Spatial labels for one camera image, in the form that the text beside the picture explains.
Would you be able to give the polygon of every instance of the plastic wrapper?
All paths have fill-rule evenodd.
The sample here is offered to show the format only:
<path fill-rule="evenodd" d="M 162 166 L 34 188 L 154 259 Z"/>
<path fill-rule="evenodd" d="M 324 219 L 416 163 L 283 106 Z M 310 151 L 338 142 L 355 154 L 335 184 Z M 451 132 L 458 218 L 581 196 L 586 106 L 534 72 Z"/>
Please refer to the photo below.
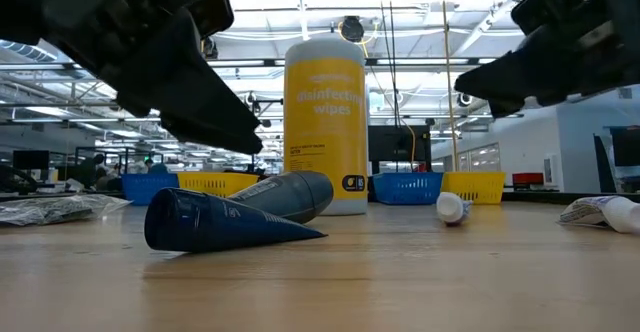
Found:
<path fill-rule="evenodd" d="M 94 219 L 129 203 L 131 202 L 97 194 L 2 202 L 0 225 L 47 225 Z"/>

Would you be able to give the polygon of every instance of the blue basket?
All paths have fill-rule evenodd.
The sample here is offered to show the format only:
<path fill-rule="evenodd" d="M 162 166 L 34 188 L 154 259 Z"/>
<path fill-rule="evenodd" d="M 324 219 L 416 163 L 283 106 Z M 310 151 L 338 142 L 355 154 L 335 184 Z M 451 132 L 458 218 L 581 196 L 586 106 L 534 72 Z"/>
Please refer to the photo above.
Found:
<path fill-rule="evenodd" d="M 134 206 L 148 206 L 153 196 L 163 188 L 180 187 L 178 175 L 167 174 L 125 174 L 122 175 L 122 189 L 127 200 Z"/>
<path fill-rule="evenodd" d="M 379 202 L 388 205 L 429 205 L 436 203 L 444 173 L 380 173 L 373 176 Z"/>

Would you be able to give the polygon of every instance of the white cap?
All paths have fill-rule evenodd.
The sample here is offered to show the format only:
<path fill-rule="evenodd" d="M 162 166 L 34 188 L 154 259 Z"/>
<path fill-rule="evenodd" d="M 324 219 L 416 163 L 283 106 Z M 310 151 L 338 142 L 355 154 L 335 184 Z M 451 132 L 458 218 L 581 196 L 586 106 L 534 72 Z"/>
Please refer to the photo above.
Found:
<path fill-rule="evenodd" d="M 458 195 L 441 192 L 436 202 L 438 215 L 443 222 L 455 223 L 464 216 L 464 203 Z"/>

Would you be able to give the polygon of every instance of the black monitor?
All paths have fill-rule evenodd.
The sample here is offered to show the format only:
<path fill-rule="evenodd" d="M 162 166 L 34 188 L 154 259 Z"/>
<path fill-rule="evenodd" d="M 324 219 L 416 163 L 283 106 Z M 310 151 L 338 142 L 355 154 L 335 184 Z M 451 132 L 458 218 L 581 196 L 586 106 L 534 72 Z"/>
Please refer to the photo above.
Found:
<path fill-rule="evenodd" d="M 411 126 L 416 136 L 413 160 L 430 162 L 429 126 Z M 413 136 L 407 126 L 369 126 L 369 161 L 410 162 Z"/>
<path fill-rule="evenodd" d="M 19 170 L 49 169 L 49 151 L 13 151 L 13 168 Z"/>
<path fill-rule="evenodd" d="M 612 129 L 611 137 L 615 165 L 640 166 L 640 128 Z"/>

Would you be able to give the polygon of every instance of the wooden table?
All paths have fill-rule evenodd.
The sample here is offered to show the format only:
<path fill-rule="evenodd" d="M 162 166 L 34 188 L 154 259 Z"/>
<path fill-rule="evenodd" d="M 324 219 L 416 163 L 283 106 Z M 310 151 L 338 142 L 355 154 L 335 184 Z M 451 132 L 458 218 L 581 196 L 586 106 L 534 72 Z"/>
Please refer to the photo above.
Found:
<path fill-rule="evenodd" d="M 555 224 L 561 206 L 323 217 L 329 237 L 207 255 L 151 251 L 143 209 L 0 229 L 12 331 L 637 331 L 640 238 Z"/>

